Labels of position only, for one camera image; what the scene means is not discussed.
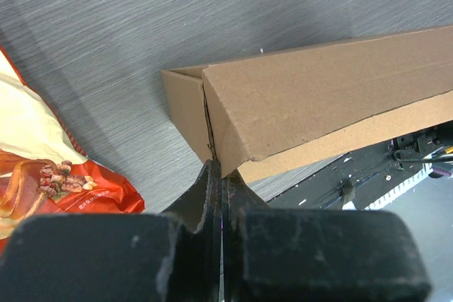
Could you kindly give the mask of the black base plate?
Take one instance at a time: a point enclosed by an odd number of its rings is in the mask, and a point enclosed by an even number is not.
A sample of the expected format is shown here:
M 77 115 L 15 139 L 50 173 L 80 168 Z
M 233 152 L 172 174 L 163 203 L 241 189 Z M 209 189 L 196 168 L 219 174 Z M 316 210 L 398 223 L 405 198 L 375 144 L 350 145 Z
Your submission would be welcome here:
M 414 176 L 452 176 L 452 123 L 422 129 L 346 153 L 270 200 L 273 208 L 356 209 Z

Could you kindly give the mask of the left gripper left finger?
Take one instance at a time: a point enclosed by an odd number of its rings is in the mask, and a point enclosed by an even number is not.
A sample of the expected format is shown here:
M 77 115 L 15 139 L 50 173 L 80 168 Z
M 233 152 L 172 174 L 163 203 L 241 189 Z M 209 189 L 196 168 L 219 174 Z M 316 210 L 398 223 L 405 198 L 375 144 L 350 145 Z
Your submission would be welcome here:
M 160 214 L 29 218 L 1 255 L 1 300 L 217 301 L 220 196 L 208 161 Z

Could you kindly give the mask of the cassava chips bag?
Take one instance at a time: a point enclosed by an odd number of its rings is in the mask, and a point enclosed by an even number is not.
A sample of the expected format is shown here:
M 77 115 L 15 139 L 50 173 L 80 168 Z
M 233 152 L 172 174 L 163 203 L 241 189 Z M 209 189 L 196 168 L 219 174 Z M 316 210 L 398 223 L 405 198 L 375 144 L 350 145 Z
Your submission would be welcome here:
M 127 214 L 144 200 L 122 175 L 92 161 L 1 53 L 1 247 L 38 214 Z

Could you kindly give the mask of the large brown cardboard box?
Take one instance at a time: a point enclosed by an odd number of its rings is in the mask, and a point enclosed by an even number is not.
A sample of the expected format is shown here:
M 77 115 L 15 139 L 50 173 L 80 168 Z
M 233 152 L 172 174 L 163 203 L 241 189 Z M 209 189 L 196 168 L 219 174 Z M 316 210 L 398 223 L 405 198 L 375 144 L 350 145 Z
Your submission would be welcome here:
M 202 161 L 253 182 L 452 120 L 449 25 L 161 73 Z

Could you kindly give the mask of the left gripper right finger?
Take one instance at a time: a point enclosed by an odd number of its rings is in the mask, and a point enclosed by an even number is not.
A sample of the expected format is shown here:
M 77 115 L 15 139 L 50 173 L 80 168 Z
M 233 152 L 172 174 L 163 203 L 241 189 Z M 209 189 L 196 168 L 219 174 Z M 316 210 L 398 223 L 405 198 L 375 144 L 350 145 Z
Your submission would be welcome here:
M 226 301 L 424 301 L 411 232 L 386 211 L 274 209 L 238 171 L 222 180 Z

